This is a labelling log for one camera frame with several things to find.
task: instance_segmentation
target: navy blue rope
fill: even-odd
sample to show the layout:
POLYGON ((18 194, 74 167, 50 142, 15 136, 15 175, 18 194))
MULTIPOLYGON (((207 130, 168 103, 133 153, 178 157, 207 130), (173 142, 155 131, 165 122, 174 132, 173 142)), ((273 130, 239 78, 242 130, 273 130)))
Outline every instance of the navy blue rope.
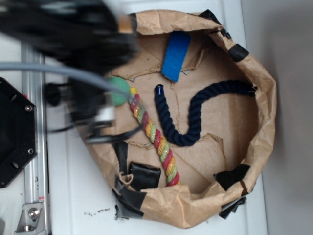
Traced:
POLYGON ((186 134, 180 134, 173 124, 169 107, 166 103, 164 90, 162 85, 155 88, 156 108, 158 116, 163 128, 164 134, 170 143, 177 144, 178 146, 192 146, 197 140, 200 139, 201 132, 201 108, 202 104, 212 97, 224 93, 239 93, 255 96, 256 87, 251 84, 241 81, 223 81, 214 83, 201 91, 191 99, 189 106, 189 129, 186 134))

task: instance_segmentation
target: crumpled brown paper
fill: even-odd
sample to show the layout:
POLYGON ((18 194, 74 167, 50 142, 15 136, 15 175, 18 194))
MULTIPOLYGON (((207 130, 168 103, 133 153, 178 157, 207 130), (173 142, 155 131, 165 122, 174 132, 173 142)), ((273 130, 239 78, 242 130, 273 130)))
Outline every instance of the crumpled brown paper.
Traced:
MULTIPOLYGON (((140 12, 136 17, 141 52, 112 75, 135 78, 128 83, 137 87, 158 129, 161 126, 154 103, 157 84, 164 85, 174 125, 181 133, 187 131, 189 102, 197 91, 212 83, 236 79, 258 87, 255 98, 223 94, 205 102, 201 110, 201 139, 192 147, 171 145, 182 185, 165 187, 163 171, 158 188, 142 190, 147 193, 140 209, 144 218, 189 228, 220 212, 222 205, 252 191, 273 149, 276 84, 251 54, 233 62, 227 52, 235 43, 219 32, 221 25, 211 20, 168 10, 140 12), (177 83, 159 73, 173 30, 186 31, 192 38, 182 71, 193 70, 188 75, 181 73, 177 83), (233 170, 240 163, 249 165, 250 170, 242 182, 225 191, 213 174, 233 170)), ((116 109, 116 117, 116 133, 138 125, 128 104, 116 109)), ((162 168, 157 151, 143 132, 128 142, 128 163, 162 168)), ((89 146, 89 150, 108 184, 115 189, 115 176, 122 175, 112 146, 89 146)))

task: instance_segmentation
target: black hexagonal plate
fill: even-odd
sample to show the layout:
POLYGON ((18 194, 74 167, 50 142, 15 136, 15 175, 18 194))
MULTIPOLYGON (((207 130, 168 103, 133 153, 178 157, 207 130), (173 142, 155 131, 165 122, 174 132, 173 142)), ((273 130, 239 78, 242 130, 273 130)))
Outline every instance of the black hexagonal plate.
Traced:
POLYGON ((0 77, 0 188, 37 154, 35 113, 36 107, 0 77))

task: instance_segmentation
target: red yellow green rope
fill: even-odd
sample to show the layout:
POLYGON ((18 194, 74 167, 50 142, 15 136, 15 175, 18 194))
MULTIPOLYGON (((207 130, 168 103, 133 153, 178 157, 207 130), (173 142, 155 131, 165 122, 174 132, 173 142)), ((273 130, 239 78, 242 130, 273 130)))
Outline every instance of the red yellow green rope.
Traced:
POLYGON ((166 173, 167 186, 180 185, 179 173, 177 171, 176 160, 173 156, 173 152, 170 149, 166 138, 156 128, 145 107, 142 104, 137 89, 131 87, 131 99, 129 100, 131 110, 134 113, 134 117, 137 119, 139 124, 142 124, 143 130, 147 137, 149 137, 151 143, 154 144, 157 149, 157 153, 160 155, 162 166, 166 173))

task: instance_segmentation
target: gray cable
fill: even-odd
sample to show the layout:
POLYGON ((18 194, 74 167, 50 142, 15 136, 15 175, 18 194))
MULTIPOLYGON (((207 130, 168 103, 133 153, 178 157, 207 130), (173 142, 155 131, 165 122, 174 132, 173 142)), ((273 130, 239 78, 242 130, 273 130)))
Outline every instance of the gray cable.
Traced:
POLYGON ((113 92, 118 92, 121 95, 129 98, 129 95, 118 89, 117 87, 111 85, 108 81, 106 81, 103 77, 84 70, 70 68, 70 67, 56 67, 51 65, 44 64, 33 64, 33 63, 19 63, 19 62, 3 62, 0 63, 0 71, 16 71, 16 70, 26 70, 26 71, 40 71, 40 72, 48 72, 54 74, 60 74, 64 76, 71 77, 77 81, 89 83, 95 87, 109 90, 113 92))

